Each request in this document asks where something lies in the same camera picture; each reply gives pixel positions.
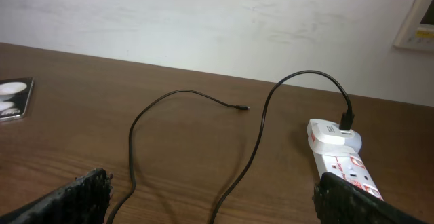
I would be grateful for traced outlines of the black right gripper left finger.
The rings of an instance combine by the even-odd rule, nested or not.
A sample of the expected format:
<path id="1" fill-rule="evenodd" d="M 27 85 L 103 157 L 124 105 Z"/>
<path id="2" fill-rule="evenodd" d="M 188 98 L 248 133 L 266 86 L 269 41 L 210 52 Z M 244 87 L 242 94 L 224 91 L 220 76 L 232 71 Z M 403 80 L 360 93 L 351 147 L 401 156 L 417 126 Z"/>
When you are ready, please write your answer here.
<path id="1" fill-rule="evenodd" d="M 9 224 L 104 223 L 111 198 L 111 177 L 96 168 L 18 209 L 1 216 Z"/>

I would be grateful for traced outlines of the white power strip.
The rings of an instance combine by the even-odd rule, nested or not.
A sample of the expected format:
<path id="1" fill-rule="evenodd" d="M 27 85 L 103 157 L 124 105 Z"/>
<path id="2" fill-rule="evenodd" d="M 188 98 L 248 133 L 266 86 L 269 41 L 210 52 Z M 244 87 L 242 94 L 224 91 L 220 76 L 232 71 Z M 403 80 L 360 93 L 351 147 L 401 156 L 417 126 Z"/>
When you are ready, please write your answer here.
<path id="1" fill-rule="evenodd" d="M 325 172 L 333 173 L 371 195 L 382 199 L 359 153 L 342 157 L 313 153 L 313 156 L 320 175 Z"/>

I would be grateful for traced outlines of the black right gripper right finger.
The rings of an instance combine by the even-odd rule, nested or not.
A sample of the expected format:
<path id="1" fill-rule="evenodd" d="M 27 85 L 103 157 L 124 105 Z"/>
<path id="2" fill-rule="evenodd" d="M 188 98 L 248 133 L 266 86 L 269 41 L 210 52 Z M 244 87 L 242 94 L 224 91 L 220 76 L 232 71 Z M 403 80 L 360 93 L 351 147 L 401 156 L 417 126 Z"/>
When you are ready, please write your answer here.
<path id="1" fill-rule="evenodd" d="M 425 224 L 331 172 L 314 186 L 313 202 L 321 224 Z"/>

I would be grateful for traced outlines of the black smartphone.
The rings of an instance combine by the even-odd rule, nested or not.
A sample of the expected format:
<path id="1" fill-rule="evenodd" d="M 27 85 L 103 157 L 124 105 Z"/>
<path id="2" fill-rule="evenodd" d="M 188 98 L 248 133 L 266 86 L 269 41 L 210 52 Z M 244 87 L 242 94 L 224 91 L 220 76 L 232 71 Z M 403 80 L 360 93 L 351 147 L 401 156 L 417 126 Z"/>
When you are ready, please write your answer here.
<path id="1" fill-rule="evenodd" d="M 1 80 L 1 121 L 22 119 L 33 91 L 34 79 L 23 77 Z"/>

